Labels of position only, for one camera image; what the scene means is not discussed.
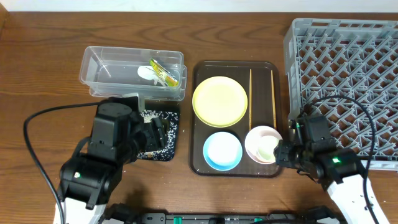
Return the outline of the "green yellow snack wrapper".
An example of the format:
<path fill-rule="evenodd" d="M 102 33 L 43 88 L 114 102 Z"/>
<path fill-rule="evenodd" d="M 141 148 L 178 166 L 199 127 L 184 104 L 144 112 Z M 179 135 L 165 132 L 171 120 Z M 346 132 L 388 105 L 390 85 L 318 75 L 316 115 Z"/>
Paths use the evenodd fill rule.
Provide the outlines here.
<path fill-rule="evenodd" d="M 150 65 L 152 69 L 155 71 L 155 74 L 157 77 L 166 85 L 169 87 L 176 87 L 179 84 L 179 81 L 161 64 L 156 61 L 155 59 L 150 59 Z"/>

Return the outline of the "white cup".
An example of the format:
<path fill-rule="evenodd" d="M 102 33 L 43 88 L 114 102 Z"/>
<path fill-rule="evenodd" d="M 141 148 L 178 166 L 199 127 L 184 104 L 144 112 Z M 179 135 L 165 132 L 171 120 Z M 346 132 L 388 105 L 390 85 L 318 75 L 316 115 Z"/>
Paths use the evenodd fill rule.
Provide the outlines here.
<path fill-rule="evenodd" d="M 274 150 L 278 143 L 279 139 L 274 136 L 261 137 L 257 144 L 257 158 L 263 162 L 275 162 Z"/>

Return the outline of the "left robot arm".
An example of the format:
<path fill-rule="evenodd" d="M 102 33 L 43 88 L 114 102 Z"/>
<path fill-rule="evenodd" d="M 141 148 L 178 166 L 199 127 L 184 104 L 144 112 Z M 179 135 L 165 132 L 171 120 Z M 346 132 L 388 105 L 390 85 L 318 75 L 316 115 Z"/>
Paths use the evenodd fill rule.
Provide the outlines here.
<path fill-rule="evenodd" d="M 100 101 L 91 134 L 76 146 L 60 169 L 54 223 L 141 223 L 123 203 L 107 207 L 122 179 L 123 167 L 139 153 L 167 145 L 169 122 L 155 117 L 145 122 L 138 97 Z"/>

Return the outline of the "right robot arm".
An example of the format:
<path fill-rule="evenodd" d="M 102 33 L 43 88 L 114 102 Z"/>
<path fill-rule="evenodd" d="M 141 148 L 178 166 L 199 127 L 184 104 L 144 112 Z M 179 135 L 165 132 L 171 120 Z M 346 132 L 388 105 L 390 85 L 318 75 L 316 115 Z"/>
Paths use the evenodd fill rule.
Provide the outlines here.
<path fill-rule="evenodd" d="M 276 164 L 296 169 L 320 184 L 337 205 L 347 223 L 388 223 L 366 168 L 352 149 L 338 149 L 323 115 L 293 120 L 291 140 L 280 140 Z"/>

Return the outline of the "blue bowl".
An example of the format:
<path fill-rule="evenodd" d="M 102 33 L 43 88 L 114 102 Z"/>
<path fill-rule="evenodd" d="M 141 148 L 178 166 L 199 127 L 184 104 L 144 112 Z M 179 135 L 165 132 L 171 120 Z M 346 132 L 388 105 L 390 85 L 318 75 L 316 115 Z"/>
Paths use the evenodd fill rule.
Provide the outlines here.
<path fill-rule="evenodd" d="M 203 145 L 205 162 L 214 170 L 234 169 L 243 156 L 243 147 L 239 139 L 228 132 L 216 132 L 209 136 Z"/>

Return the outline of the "pile of rice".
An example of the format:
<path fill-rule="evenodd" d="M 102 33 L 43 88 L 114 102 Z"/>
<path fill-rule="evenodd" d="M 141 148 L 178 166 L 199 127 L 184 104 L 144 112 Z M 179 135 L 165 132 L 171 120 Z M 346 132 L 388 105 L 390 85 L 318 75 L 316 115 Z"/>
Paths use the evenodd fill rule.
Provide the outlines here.
<path fill-rule="evenodd" d="M 168 119 L 169 114 L 164 111 L 144 110 L 141 112 L 141 116 L 143 117 L 144 123 L 150 123 L 153 118 Z"/>

